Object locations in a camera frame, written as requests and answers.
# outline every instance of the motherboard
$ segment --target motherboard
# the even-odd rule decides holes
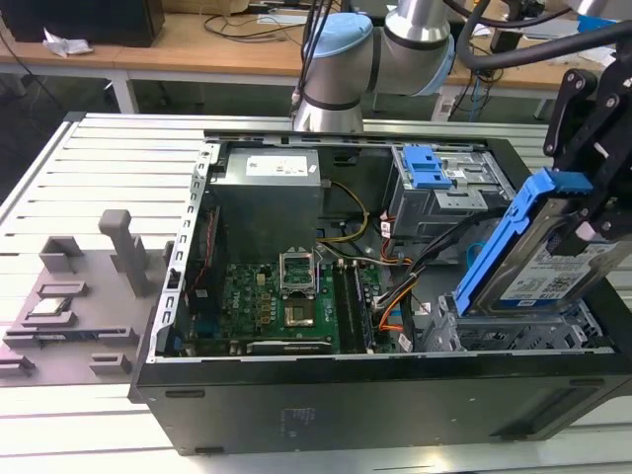
[[[370,320],[370,301],[382,291],[379,268],[319,262],[312,270],[306,260],[280,268],[227,266],[221,314],[199,313],[192,325],[197,355],[390,352],[390,343],[376,342]],[[306,293],[285,290],[295,284],[305,284]]]

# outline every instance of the white table frame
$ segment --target white table frame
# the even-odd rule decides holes
[[[134,94],[133,80],[193,82],[199,84],[252,84],[266,86],[295,86],[297,78],[280,75],[228,74],[215,72],[161,71],[154,69],[124,69],[102,67],[78,67],[76,65],[39,65],[27,64],[34,74],[39,76],[91,77],[112,81],[118,108],[122,114],[138,114],[139,108]],[[0,73],[23,74],[24,68],[16,63],[1,63]],[[438,91],[433,112],[433,121],[447,121],[449,111],[463,92],[464,86],[445,85]],[[556,91],[542,89],[520,89],[495,86],[490,94],[493,97],[514,97],[554,100]]]

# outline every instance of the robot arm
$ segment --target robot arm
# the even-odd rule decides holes
[[[365,92],[427,95],[449,73],[454,43],[441,1],[400,0],[373,28],[362,15],[327,19],[294,118],[301,131],[360,132]]]

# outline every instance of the expansion slot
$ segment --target expansion slot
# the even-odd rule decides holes
[[[366,305],[357,268],[334,266],[333,279],[341,352],[366,353],[365,328],[362,324]]]

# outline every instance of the floor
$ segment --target floor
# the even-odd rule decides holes
[[[107,82],[98,79],[48,77],[46,87],[62,104],[64,111],[37,82],[25,80],[27,95],[15,97],[0,84],[0,201],[8,195],[29,165],[38,156],[52,133],[63,121],[65,111],[116,113],[114,99],[105,90]],[[289,108],[288,87],[232,84],[165,83],[136,81],[134,89],[140,109],[146,114],[205,114],[230,116],[284,117]],[[373,98],[362,99],[365,118],[427,120],[435,99],[380,95],[371,110]],[[462,108],[472,108],[469,98]],[[541,123],[533,118],[536,100],[495,98],[478,118],[503,123]],[[469,112],[457,111],[454,121],[469,121]]]

